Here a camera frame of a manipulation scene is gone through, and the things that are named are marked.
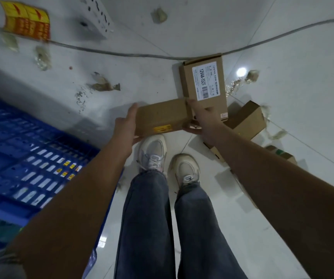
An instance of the barcode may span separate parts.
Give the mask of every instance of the barcode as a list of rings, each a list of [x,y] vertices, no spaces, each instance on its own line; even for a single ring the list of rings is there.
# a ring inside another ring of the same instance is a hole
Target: barcode
[[[207,86],[202,87],[202,94],[203,94],[203,99],[208,99],[208,87]]]

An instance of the yellow sticker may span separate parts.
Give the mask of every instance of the yellow sticker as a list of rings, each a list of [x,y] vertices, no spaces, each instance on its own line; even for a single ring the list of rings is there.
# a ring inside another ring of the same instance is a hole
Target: yellow sticker
[[[168,132],[168,131],[172,131],[172,126],[170,124],[164,125],[164,126],[154,127],[154,132],[155,133],[164,133],[164,132]]]

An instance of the hand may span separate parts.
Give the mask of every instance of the hand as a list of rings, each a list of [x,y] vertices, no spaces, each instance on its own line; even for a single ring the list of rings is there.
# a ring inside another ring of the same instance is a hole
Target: hand
[[[222,129],[226,128],[221,122],[213,107],[203,108],[196,100],[188,100],[188,104],[195,112],[195,116],[202,129],[184,128],[186,132],[202,135],[205,142],[216,145],[218,138],[222,135]]]
[[[113,136],[109,144],[121,150],[127,157],[132,153],[132,146],[142,140],[142,137],[135,138],[137,103],[134,103],[129,109],[125,118],[115,119]]]

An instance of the white tile floor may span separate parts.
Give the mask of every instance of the white tile floor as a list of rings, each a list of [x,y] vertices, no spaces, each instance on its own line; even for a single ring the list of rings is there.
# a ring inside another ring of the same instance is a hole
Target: white tile floor
[[[88,40],[67,26],[73,13],[62,0],[20,0],[46,8],[52,39],[118,52],[200,56],[239,48],[300,26],[334,18],[334,0],[103,0],[115,22],[107,40]],[[150,13],[168,14],[154,24]],[[4,16],[0,8],[0,26]],[[35,44],[20,40],[20,53],[0,40],[0,98],[96,146],[109,139],[116,117],[132,102],[156,103],[182,96],[179,62],[119,58],[50,46],[53,69],[34,64]],[[273,142],[292,153],[299,166],[334,185],[334,24],[311,28],[244,52],[224,57],[227,82],[240,67],[260,70],[259,80],[228,98],[228,106],[248,100],[271,106],[269,131],[289,133]],[[91,73],[104,74],[122,91],[90,92]],[[83,91],[86,100],[78,101]],[[240,191],[228,167],[216,161],[199,137],[183,131],[166,134],[168,166],[174,154],[192,154],[201,167],[202,187],[211,198],[223,234],[249,278],[307,278],[296,258],[260,211]],[[254,138],[266,146],[266,133]],[[115,194],[102,235],[104,248],[88,279],[111,278],[130,181],[137,173],[132,155]],[[169,178],[170,198],[176,184]],[[173,217],[176,266],[180,244]]]

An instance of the leg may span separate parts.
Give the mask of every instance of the leg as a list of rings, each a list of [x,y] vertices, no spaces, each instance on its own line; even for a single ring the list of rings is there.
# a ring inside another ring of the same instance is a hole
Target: leg
[[[247,279],[221,233],[211,201],[199,184],[199,167],[188,155],[175,159],[180,191],[175,213],[181,244],[179,279]]]
[[[161,172],[164,155],[153,155],[147,163],[139,159],[146,170],[132,180],[124,204],[115,279],[175,278],[169,190]]]

